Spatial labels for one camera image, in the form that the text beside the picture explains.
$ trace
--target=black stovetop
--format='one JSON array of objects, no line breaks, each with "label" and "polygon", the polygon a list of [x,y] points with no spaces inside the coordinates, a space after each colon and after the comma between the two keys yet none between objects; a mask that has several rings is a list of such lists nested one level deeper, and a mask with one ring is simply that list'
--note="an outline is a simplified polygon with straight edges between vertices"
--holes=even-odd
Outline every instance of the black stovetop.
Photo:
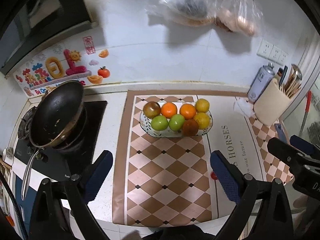
[{"label": "black stovetop", "polygon": [[[41,151],[47,156],[43,160],[35,159],[32,168],[51,179],[62,181],[72,174],[81,174],[82,171],[92,163],[93,152],[96,145],[100,123],[106,108],[107,101],[85,102],[87,121],[76,147],[67,150],[55,150],[48,147]],[[18,140],[14,156],[27,164],[30,155],[28,147],[35,147],[27,140]]]}]

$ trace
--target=oval plate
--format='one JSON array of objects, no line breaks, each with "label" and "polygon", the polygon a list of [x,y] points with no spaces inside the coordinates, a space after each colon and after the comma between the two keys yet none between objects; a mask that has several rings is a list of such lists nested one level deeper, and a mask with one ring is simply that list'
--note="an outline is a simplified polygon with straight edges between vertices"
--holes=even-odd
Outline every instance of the oval plate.
[{"label": "oval plate", "polygon": [[[160,107],[162,107],[166,102],[158,102],[158,104],[160,105]],[[195,102],[172,102],[174,103],[177,108],[178,108],[178,112],[180,110],[180,107],[184,104],[191,104],[191,105],[195,105]],[[210,117],[210,123],[209,126],[204,129],[204,130],[200,130],[198,131],[198,133],[196,134],[196,136],[203,136],[205,134],[207,134],[210,129],[213,126],[213,119],[212,119],[212,115],[210,113],[210,111],[207,112],[207,115]],[[163,137],[163,138],[172,138],[172,137],[184,137],[182,136],[181,130],[179,131],[172,131],[169,126],[166,130],[163,131],[155,131],[153,130],[153,128],[151,127],[150,123],[151,123],[152,119],[149,119],[148,117],[146,117],[143,113],[143,111],[141,111],[140,114],[140,126],[141,128],[150,136],[152,137]]]}]

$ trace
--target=gas stove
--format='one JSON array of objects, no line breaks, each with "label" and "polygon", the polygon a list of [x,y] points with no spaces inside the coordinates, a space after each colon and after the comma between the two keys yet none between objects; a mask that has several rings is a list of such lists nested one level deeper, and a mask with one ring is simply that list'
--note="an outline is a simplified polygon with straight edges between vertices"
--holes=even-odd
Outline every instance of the gas stove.
[{"label": "gas stove", "polygon": [[[41,151],[44,158],[35,160],[32,168],[39,173],[56,181],[68,179],[72,174],[81,174],[92,163],[93,152],[96,145],[101,120],[106,108],[107,101],[85,102],[86,120],[84,126],[75,127],[72,133],[79,133],[71,145],[58,145],[58,149],[48,147]],[[19,139],[14,152],[15,158],[27,164],[30,158],[28,147],[32,152],[36,149],[28,140],[28,120],[33,111],[29,111],[21,121],[21,131],[24,139]]]}]

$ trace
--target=orange sticker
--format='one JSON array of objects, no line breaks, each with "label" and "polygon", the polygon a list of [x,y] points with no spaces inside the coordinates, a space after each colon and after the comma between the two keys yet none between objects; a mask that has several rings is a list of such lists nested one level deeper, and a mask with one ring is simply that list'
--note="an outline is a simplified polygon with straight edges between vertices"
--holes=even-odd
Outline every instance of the orange sticker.
[{"label": "orange sticker", "polygon": [[109,51],[107,49],[104,49],[99,53],[99,57],[102,57],[102,58],[108,57],[108,55],[109,55]]},{"label": "orange sticker", "polygon": [[97,75],[92,75],[92,76],[87,76],[87,79],[89,80],[90,83],[99,85],[102,83],[103,77],[102,76],[97,76]]}]

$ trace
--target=yellow citrus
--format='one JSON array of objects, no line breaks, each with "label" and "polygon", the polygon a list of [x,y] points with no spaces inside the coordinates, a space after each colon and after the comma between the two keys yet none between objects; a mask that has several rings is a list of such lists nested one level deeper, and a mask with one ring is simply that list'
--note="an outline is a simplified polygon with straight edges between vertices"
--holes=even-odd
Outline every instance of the yellow citrus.
[{"label": "yellow citrus", "polygon": [[193,118],[199,125],[199,129],[206,129],[210,124],[210,117],[206,113],[197,113]]},{"label": "yellow citrus", "polygon": [[210,108],[210,103],[208,102],[208,100],[201,98],[196,102],[196,110],[200,113],[208,112],[209,108]]}]

